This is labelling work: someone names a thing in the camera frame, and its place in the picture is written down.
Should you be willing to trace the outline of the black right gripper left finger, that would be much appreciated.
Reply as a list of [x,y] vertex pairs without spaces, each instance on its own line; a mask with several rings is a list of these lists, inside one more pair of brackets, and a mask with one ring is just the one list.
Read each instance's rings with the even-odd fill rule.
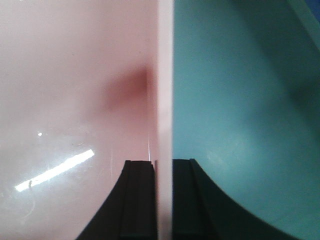
[[126,160],[112,191],[80,233],[80,240],[155,240],[155,170],[150,161]]

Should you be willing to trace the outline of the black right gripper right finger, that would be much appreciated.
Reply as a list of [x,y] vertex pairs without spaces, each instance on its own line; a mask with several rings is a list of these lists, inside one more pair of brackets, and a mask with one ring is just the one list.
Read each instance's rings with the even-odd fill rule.
[[294,239],[236,203],[195,159],[174,159],[172,163],[172,239]]

